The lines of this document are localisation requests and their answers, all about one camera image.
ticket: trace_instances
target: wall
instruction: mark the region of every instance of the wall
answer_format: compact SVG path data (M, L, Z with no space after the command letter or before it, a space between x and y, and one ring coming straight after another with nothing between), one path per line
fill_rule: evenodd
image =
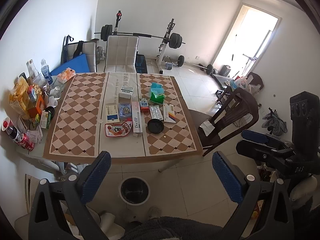
M239 3L240 0L98 0L95 30L100 32L106 24L114 27L118 10L123 14L119 32L163 36L168 23L174 18L173 32L179 33L186 44L179 49L168 48L166 54L175 59L184 55L188 62L207 65ZM160 39L140 37L138 51L154 57L158 55L160 43Z
M75 40L93 38L98 0L29 0L13 19L0 40L0 120L17 115L8 104L14 80L28 70L26 62L33 59L40 69L45 58L52 70L60 64L64 36ZM9 137L0 133L0 205L11 223L25 215L24 175L53 179L21 159Z
M279 117L287 122L288 133L283 138L291 140L290 97L303 91L320 97L320 35L307 15L294 6L259 0L243 2L282 18L275 36L253 72L260 75L264 82L257 101L266 113L269 113L269 107L277 110ZM261 128L264 122L261 113L260 120L252 129L265 133L267 129Z

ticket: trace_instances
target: trash can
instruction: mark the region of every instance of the trash can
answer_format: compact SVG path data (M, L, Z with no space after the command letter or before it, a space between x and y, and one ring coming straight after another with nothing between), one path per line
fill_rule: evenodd
M120 183L119 195L128 205L139 206L150 197L150 187L142 178L128 177Z

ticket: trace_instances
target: bright door opening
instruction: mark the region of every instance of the bright door opening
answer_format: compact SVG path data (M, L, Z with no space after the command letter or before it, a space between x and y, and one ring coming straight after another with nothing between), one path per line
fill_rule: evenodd
M213 67L230 66L229 73L219 73L230 78L245 76L269 43L280 19L266 12L243 5Z

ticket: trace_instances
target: diamond pattern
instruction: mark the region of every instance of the diamond pattern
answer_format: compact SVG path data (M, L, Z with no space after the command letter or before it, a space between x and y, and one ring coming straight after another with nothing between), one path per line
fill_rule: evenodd
M151 134L147 128L147 140L144 140L145 147L149 148L149 152L152 155L196 150L177 93L172 85L171 78L158 74L140 74L142 98L150 98L149 92L152 82L163 85L165 90L164 103L174 105L176 123L164 122L164 130L159 134ZM150 112L148 115L144 115L145 124L147 124L150 119Z
M53 133L51 154L94 156L97 115L106 73L77 74Z

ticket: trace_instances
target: soda can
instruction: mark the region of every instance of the soda can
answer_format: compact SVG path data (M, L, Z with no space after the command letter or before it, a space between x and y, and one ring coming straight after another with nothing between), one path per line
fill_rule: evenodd
M35 147L35 143L30 140L28 135L25 133L20 133L18 137L19 144L22 148L27 149L28 151L32 151L33 148Z

